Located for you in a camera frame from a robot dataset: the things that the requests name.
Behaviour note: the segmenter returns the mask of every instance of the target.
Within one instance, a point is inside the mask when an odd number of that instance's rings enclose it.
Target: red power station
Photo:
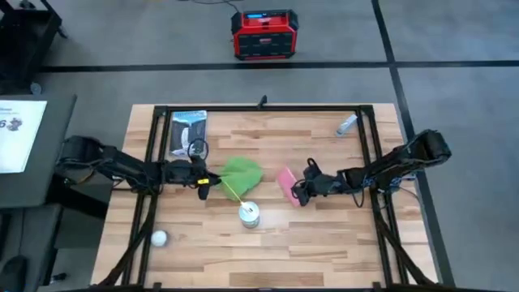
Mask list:
[[[234,56],[240,60],[290,58],[298,39],[298,16],[291,9],[236,12],[231,18]]]

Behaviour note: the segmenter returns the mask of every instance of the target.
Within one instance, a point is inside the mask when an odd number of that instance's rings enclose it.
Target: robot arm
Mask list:
[[[382,191],[390,191],[391,187],[400,184],[403,176],[442,164],[451,155],[439,132],[425,130],[370,165],[338,170],[336,176],[323,174],[317,163],[308,158],[304,179],[294,184],[292,194],[299,199],[301,206],[305,206],[314,196],[354,194],[373,184]]]
[[[208,171],[199,156],[190,160],[143,162],[93,138],[72,136],[63,143],[56,171],[70,179],[71,170],[89,169],[87,178],[98,172],[113,181],[126,179],[133,191],[149,195],[163,184],[180,184],[198,188],[199,198],[206,200],[210,186],[220,183],[220,176]]]

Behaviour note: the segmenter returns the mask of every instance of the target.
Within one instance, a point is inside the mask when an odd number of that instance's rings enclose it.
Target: tin can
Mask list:
[[[244,202],[238,213],[247,228],[255,228],[260,223],[260,208],[254,202]]]

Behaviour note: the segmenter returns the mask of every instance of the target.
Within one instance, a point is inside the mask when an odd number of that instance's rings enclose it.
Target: concrete floor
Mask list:
[[[175,0],[50,0],[69,40],[57,38],[47,65],[237,62],[226,5]],[[397,61],[519,59],[515,0],[380,0]],[[245,0],[240,9],[293,8],[301,23],[292,61],[385,61],[369,0]],[[460,287],[519,290],[519,68],[400,69],[416,131],[440,130],[451,161],[427,171],[448,257]],[[394,102],[388,69],[128,71],[47,73],[46,94],[77,94],[69,133],[122,145],[131,105],[166,102]],[[99,236],[99,226],[77,236]],[[56,270],[72,272],[82,247]],[[80,279],[89,282],[89,264]]]

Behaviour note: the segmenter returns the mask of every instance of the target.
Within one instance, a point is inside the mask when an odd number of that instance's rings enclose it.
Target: wooden table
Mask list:
[[[397,114],[392,104],[373,106],[386,153],[403,144]],[[134,105],[131,111],[123,151],[139,159],[144,159],[153,107]],[[229,157],[245,156],[264,169],[262,182],[247,196],[259,205],[261,224],[253,230],[244,228],[238,204],[216,188],[201,201],[195,190],[166,186],[159,197],[155,230],[166,230],[169,244],[151,248],[146,286],[159,281],[168,288],[353,288],[384,282],[369,195],[362,208],[354,205],[351,195],[313,198],[306,207],[294,208],[275,181],[285,165],[301,178],[308,157],[329,174],[363,166],[358,128],[352,127],[346,137],[335,137],[337,126],[350,114],[209,111],[208,168],[218,173]],[[415,191],[411,182],[402,186]],[[112,194],[92,283],[103,279],[125,251],[135,200],[136,195],[126,191]],[[403,246],[435,281],[417,199],[399,191],[393,201]],[[389,251],[397,281],[391,247]],[[136,279],[139,256],[138,251],[131,282]]]

